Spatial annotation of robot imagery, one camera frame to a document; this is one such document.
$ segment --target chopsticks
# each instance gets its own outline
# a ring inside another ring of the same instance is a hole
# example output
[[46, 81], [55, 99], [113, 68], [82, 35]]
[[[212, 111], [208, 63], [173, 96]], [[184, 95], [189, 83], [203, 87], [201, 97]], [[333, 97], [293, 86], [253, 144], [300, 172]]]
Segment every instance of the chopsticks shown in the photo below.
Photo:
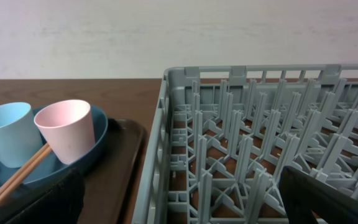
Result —
[[10, 196], [23, 180], [48, 156], [51, 148], [46, 143], [31, 159], [29, 159], [16, 173], [0, 188], [0, 203]]

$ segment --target plate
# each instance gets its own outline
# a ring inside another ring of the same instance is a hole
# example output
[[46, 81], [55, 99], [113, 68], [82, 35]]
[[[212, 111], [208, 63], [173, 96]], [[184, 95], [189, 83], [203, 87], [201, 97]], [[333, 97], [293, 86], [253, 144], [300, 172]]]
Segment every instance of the plate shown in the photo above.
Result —
[[[37, 114], [43, 107], [34, 109]], [[58, 179], [66, 170], [77, 168], [81, 173], [87, 171], [100, 153], [106, 147], [106, 132], [108, 129], [108, 118], [101, 108], [91, 105], [92, 120], [96, 143], [94, 147], [70, 165], [61, 163], [53, 151], [42, 161], [37, 168], [23, 181], [23, 184], [16, 190], [13, 197], [28, 192], [30, 189], [41, 186], [53, 179]], [[0, 187], [18, 170], [19, 168], [8, 168], [0, 163]]]

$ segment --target dishwasher basket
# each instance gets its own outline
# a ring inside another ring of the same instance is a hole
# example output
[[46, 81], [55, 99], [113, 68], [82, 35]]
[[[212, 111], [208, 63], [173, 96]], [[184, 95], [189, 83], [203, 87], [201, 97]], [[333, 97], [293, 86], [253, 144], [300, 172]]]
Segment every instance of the dishwasher basket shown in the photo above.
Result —
[[[203, 72], [229, 76], [203, 84]], [[358, 80], [343, 78], [352, 72], [358, 64], [166, 70], [132, 223], [288, 223], [284, 166], [358, 201]]]

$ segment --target brown tabletop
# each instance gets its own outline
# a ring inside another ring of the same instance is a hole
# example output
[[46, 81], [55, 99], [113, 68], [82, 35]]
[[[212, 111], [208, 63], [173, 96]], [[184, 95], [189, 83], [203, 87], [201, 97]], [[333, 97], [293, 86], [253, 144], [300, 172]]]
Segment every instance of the brown tabletop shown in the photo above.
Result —
[[[36, 108], [56, 101], [81, 99], [102, 108], [109, 118], [137, 121], [149, 134], [160, 84], [161, 79], [0, 80], [0, 105], [24, 101]], [[132, 220], [146, 148], [139, 153], [133, 185], [128, 188], [128, 202], [122, 208], [123, 223]]]

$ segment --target pink cup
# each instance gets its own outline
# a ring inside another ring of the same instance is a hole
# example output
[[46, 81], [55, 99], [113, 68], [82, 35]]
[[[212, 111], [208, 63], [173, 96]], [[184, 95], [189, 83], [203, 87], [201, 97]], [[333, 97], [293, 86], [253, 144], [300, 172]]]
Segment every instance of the pink cup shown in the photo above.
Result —
[[45, 140], [64, 164], [71, 164], [95, 144], [91, 105], [65, 100], [40, 110], [34, 118]]

